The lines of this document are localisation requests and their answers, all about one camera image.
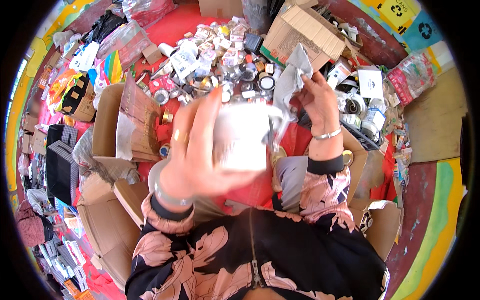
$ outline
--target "shoe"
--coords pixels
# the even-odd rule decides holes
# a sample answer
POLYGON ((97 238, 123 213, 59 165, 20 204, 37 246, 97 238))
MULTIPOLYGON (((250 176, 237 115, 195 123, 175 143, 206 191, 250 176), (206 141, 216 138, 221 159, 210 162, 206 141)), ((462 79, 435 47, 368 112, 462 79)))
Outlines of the shoe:
POLYGON ((282 157, 287 157, 287 153, 285 149, 280 146, 280 152, 278 153, 272 153, 270 155, 270 164, 272 165, 273 169, 273 177, 272 177, 272 189, 274 192, 281 192, 282 191, 282 185, 280 184, 280 180, 278 179, 276 175, 276 163, 279 159, 282 157))

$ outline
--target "plaid bag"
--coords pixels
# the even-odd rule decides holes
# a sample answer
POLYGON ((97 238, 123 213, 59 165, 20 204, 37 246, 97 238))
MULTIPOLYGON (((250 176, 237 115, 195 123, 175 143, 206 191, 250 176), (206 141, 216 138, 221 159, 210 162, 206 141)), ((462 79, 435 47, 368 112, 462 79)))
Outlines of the plaid bag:
POLYGON ((78 187, 78 165, 72 151, 72 147, 62 141, 56 141, 47 148, 48 191, 67 205, 75 201, 78 187))

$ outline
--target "white box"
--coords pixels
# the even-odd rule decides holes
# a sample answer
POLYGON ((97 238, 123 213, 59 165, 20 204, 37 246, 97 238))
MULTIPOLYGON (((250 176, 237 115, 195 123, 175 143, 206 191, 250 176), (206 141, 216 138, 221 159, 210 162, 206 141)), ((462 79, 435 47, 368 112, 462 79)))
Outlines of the white box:
POLYGON ((375 66, 358 69, 360 96, 363 98, 384 98, 382 71, 375 66))

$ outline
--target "black crate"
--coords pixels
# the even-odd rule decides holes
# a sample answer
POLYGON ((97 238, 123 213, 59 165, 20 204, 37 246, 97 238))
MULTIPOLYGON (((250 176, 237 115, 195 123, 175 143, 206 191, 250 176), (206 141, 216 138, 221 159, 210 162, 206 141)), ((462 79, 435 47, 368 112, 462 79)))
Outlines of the black crate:
POLYGON ((340 123, 347 129, 353 136, 360 142, 360 144, 365 148, 367 151, 372 150, 379 150, 380 145, 374 143, 371 139, 369 139, 365 134, 361 133, 358 129, 354 128, 353 126, 349 125, 348 123, 340 120, 340 123))

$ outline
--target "black plastic bag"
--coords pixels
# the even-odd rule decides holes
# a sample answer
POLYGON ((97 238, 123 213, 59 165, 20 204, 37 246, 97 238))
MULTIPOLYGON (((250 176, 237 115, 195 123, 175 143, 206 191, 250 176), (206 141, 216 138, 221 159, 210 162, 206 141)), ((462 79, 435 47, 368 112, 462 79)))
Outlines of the black plastic bag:
POLYGON ((120 25, 127 23, 127 18, 121 18, 107 11, 92 26, 92 30, 83 37, 85 44, 91 42, 101 43, 109 34, 111 34, 120 25))

